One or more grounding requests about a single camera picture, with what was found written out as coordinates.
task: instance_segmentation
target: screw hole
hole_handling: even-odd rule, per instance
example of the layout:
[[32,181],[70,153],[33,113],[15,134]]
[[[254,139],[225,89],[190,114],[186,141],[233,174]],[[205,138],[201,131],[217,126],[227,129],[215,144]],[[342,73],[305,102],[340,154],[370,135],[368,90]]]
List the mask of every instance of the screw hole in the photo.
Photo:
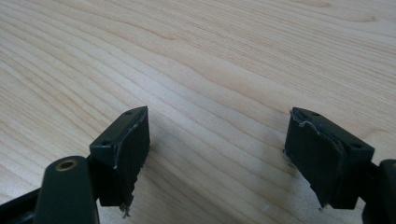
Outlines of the screw hole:
[[103,141],[102,146],[108,146],[108,145],[110,145],[110,143],[111,143],[110,141]]
[[68,161],[62,161],[58,165],[56,165],[56,170],[59,172],[62,171],[67,171],[73,169],[75,166],[77,166],[77,161],[75,160],[68,160]]
[[361,148],[361,144],[359,144],[359,143],[352,143],[352,144],[350,144],[352,147],[355,147],[355,148]]

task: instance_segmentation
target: wood grain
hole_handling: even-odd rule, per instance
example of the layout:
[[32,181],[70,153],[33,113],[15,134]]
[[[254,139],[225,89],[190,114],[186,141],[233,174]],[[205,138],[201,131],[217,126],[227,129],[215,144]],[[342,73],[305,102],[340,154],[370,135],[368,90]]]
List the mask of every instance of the wood grain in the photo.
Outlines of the wood grain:
[[391,0],[1,1],[0,203],[120,113],[148,105],[131,217],[102,223],[361,223],[319,210],[282,156],[289,110],[396,158]]

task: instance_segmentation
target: wooden surface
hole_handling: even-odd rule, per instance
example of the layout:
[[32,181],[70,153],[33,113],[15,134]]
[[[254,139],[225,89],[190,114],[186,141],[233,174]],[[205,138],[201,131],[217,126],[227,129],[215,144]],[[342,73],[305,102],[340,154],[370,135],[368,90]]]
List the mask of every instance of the wooden surface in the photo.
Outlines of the wooden surface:
[[148,105],[131,217],[102,223],[361,223],[318,209],[282,156],[289,110],[395,158],[396,2],[1,1],[0,203]]

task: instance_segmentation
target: light wood tabletop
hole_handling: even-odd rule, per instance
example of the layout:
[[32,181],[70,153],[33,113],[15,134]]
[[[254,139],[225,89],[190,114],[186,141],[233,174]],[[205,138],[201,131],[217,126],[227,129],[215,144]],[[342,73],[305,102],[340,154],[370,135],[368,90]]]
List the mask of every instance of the light wood tabletop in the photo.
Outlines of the light wood tabletop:
[[294,106],[396,158],[394,0],[0,2],[0,203],[147,105],[131,207],[102,223],[361,223],[282,154]]

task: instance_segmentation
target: wooden table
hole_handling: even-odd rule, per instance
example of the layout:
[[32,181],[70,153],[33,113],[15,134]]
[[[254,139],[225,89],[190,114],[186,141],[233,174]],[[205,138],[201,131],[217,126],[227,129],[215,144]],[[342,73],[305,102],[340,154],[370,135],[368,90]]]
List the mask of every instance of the wooden table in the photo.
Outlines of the wooden table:
[[361,223],[319,209],[282,156],[314,110],[395,158],[396,2],[1,1],[0,203],[147,105],[131,217],[102,223]]

